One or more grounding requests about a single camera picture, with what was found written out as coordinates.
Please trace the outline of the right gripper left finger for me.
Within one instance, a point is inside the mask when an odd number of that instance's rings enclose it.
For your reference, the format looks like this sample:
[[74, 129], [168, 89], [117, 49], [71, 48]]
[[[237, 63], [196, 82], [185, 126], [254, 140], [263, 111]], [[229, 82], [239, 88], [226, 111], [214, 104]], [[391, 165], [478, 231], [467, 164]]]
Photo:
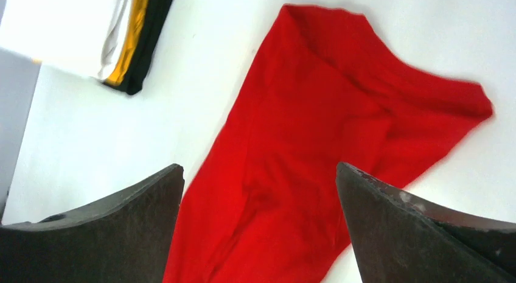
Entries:
[[79, 208], [1, 226], [1, 281], [161, 282], [183, 188], [172, 164]]

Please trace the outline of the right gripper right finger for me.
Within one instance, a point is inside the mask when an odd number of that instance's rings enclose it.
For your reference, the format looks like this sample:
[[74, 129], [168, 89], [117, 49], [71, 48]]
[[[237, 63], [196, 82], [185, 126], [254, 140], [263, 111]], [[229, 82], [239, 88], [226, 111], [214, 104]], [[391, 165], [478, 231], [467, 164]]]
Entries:
[[341, 162], [336, 186], [363, 282], [514, 282], [515, 224], [420, 198]]

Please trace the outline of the red t shirt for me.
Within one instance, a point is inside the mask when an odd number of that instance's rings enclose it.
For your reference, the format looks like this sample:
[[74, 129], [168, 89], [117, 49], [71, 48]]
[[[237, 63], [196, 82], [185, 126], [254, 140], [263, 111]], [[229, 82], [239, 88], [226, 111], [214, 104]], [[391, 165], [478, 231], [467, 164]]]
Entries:
[[364, 15], [283, 5], [182, 199], [164, 282], [322, 281], [350, 243], [339, 162], [405, 187], [492, 113]]

